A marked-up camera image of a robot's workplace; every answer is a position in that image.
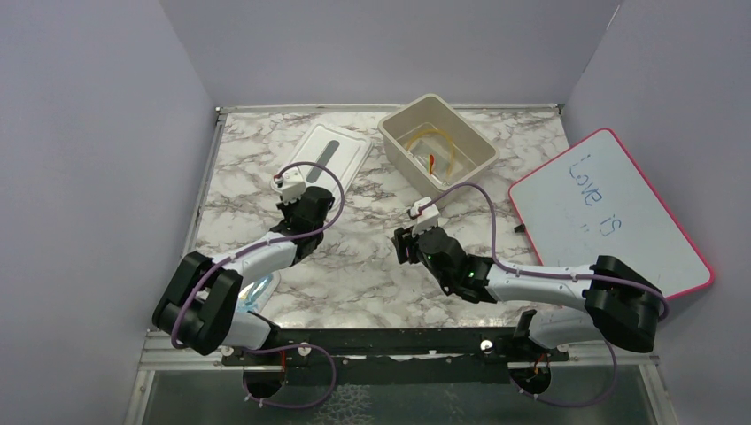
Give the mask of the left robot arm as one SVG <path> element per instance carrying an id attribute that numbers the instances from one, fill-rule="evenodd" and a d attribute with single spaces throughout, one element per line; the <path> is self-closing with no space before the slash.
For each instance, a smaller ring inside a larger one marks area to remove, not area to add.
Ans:
<path id="1" fill-rule="evenodd" d="M 202 355 L 229 346 L 244 347 L 260 364 L 274 359 L 278 327 L 250 309 L 237 310 L 240 291 L 311 254 L 322 242 L 334 202 L 329 190 L 308 187 L 298 200 L 278 204 L 283 219 L 257 242 L 219 260 L 186 254 L 156 304 L 152 324 Z"/>

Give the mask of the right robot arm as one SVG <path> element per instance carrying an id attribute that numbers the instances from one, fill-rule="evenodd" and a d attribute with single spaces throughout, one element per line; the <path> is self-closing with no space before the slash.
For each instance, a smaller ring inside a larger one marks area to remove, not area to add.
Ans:
<path id="1" fill-rule="evenodd" d="M 466 253 L 441 227 L 419 235 L 398 228 L 391 239 L 400 264 L 420 263 L 446 295 L 473 304 L 531 301 L 557 305 L 526 312 L 511 336 L 520 359 L 562 344 L 602 339 L 630 352 L 651 352 L 666 313 L 662 292 L 620 259 L 600 255 L 580 267 L 527 267 Z"/>

